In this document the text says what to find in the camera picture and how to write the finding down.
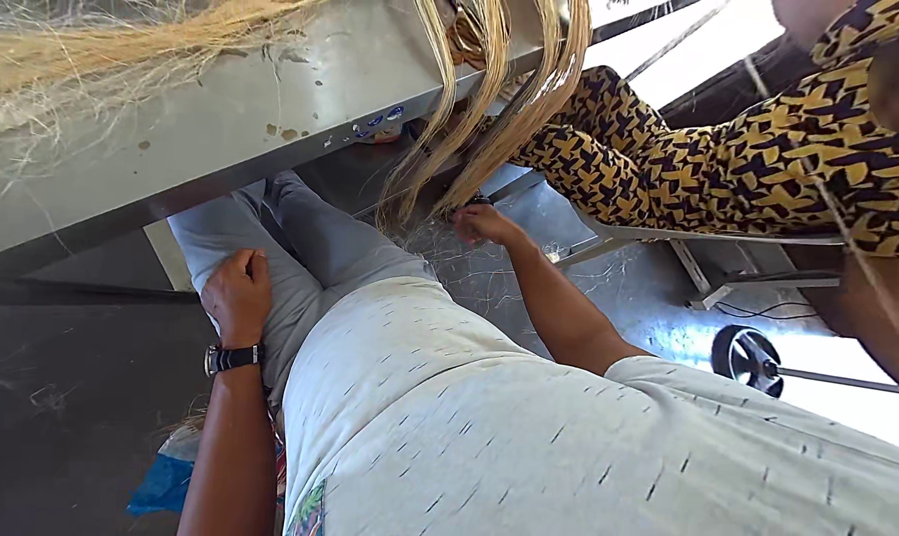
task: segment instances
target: wheel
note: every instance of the wheel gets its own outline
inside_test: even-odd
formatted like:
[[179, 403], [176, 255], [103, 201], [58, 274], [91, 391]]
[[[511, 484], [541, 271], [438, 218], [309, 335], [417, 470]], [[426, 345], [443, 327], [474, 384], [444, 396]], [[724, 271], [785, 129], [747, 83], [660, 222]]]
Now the wheel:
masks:
[[753, 327], [729, 325], [714, 337], [710, 352], [714, 372], [774, 398], [784, 390], [784, 380], [776, 374], [779, 364], [777, 349]]

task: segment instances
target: leopard print fabric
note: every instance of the leopard print fabric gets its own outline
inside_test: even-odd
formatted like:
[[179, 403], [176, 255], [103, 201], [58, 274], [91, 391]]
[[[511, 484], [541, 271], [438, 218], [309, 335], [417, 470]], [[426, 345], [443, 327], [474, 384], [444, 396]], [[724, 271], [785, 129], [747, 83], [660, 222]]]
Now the leopard print fabric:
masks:
[[897, 37], [899, 0], [862, 0], [814, 49], [820, 74], [704, 128], [669, 129], [614, 70], [595, 67], [511, 163], [545, 173], [602, 223], [698, 233], [835, 232], [820, 179], [862, 249], [899, 257], [899, 133], [867, 98], [872, 55]]

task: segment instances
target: speckled t-shirt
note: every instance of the speckled t-shirt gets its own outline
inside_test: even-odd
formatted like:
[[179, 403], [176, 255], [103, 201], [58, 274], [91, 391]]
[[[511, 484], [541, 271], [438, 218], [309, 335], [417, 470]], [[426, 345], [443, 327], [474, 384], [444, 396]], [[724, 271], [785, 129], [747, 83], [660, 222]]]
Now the speckled t-shirt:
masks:
[[327, 313], [284, 415], [286, 534], [899, 535], [898, 447], [663, 359], [553, 363], [419, 278]]

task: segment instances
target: person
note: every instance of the person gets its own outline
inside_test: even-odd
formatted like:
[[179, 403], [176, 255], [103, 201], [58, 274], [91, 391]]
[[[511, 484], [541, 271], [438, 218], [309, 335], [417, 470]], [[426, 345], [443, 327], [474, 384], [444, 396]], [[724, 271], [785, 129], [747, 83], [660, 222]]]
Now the person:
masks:
[[292, 173], [170, 224], [219, 346], [264, 343], [214, 375], [180, 535], [273, 533], [269, 414], [287, 535], [899, 534], [898, 447], [628, 344], [489, 205], [456, 229], [507, 250], [554, 361]]
[[600, 223], [697, 233], [839, 233], [822, 181], [897, 312], [848, 256], [835, 328], [899, 384], [899, 0], [773, 5], [819, 74], [728, 123], [672, 130], [594, 67], [510, 163], [543, 172]]

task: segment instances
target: metal table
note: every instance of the metal table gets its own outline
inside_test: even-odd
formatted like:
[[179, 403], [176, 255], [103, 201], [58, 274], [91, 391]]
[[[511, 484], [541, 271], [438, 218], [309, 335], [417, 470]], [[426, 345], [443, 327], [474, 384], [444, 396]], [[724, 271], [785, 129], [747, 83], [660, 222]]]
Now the metal table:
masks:
[[[594, 42], [697, 1], [641, 0], [613, 9], [593, 3]], [[516, 75], [538, 64], [541, 31], [532, 0], [509, 0], [509, 7], [510, 75]], [[459, 98], [482, 79], [468, 66], [457, 74]], [[22, 178], [0, 177], [0, 278], [27, 274], [423, 116], [441, 89], [410, 0], [330, 0], [300, 46], [222, 56], [200, 84], [140, 104], [106, 139], [48, 173], [31, 177], [27, 166]], [[78, 146], [100, 129], [91, 120], [67, 122], [63, 136]], [[10, 158], [0, 154], [0, 161]]]

